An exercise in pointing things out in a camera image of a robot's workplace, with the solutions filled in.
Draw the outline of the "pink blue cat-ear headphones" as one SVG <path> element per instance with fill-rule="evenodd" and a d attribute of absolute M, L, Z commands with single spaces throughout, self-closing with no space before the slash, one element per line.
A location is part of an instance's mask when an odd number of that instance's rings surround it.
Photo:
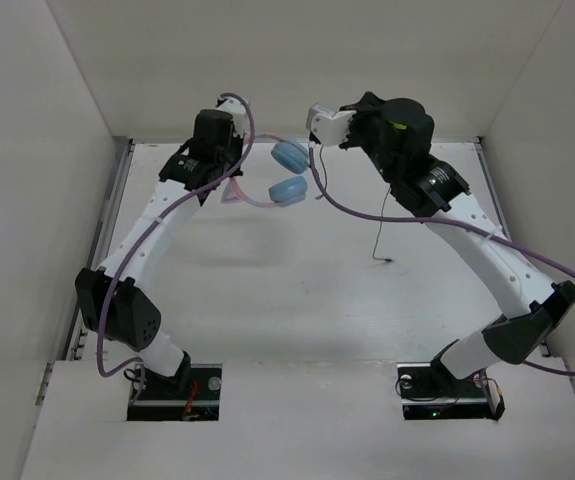
<path fill-rule="evenodd" d="M 285 208 L 308 194 L 305 174 L 309 169 L 305 146 L 295 138 L 261 132 L 254 143 L 252 166 L 260 173 L 232 176 L 221 195 L 222 204 L 247 204 L 261 209 Z"/>

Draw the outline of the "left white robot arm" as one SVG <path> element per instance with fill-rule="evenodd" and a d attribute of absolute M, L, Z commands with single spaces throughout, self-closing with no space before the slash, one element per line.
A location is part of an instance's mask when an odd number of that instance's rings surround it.
<path fill-rule="evenodd" d="M 173 235 L 231 176 L 243 156 L 248 113 L 234 99 L 195 118 L 192 137 L 164 164 L 153 194 L 118 247 L 96 269 L 84 268 L 75 289 L 84 325 L 97 341 L 134 352 L 168 396 L 184 394 L 191 359 L 162 330 L 162 314 L 147 292 Z"/>

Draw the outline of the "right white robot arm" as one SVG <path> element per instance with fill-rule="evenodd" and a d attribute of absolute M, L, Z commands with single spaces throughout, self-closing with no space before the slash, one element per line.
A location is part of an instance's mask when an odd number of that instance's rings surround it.
<path fill-rule="evenodd" d="M 469 184 L 432 155 L 434 120 L 420 103 L 383 100 L 367 92 L 346 109 L 352 116 L 341 148 L 365 152 L 394 199 L 453 248 L 500 309 L 496 320 L 431 360 L 432 386 L 451 394 L 496 363 L 522 363 L 575 304 L 575 284 L 555 282 L 506 246 L 506 237 L 495 230 Z"/>

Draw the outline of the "left metal table rail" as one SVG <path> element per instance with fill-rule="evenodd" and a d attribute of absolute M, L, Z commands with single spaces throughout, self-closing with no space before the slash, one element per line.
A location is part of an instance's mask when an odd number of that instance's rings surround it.
<path fill-rule="evenodd" d="M 108 254 L 133 156 L 134 142 L 131 138 L 116 136 L 113 141 L 116 151 L 103 194 L 91 247 L 85 262 L 87 268 L 96 267 Z M 75 300 L 67 334 L 58 356 L 59 360 L 81 359 L 81 355 L 77 351 L 79 350 L 83 327 L 80 319 L 79 302 Z"/>

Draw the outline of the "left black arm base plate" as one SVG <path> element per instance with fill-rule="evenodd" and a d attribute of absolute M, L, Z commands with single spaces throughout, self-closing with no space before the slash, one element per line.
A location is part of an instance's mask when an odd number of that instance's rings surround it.
<path fill-rule="evenodd" d="M 193 365 L 187 387 L 174 391 L 145 369 L 127 369 L 131 383 L 126 419 L 130 422 L 205 422 L 219 419 L 221 364 Z"/>

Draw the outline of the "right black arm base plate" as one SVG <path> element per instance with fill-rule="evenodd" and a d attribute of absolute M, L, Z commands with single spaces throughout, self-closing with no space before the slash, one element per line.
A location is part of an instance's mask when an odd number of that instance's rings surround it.
<path fill-rule="evenodd" d="M 401 363 L 395 391 L 407 421 L 498 421 L 506 409 L 501 388 L 485 370 L 442 383 L 433 376 L 429 363 Z"/>

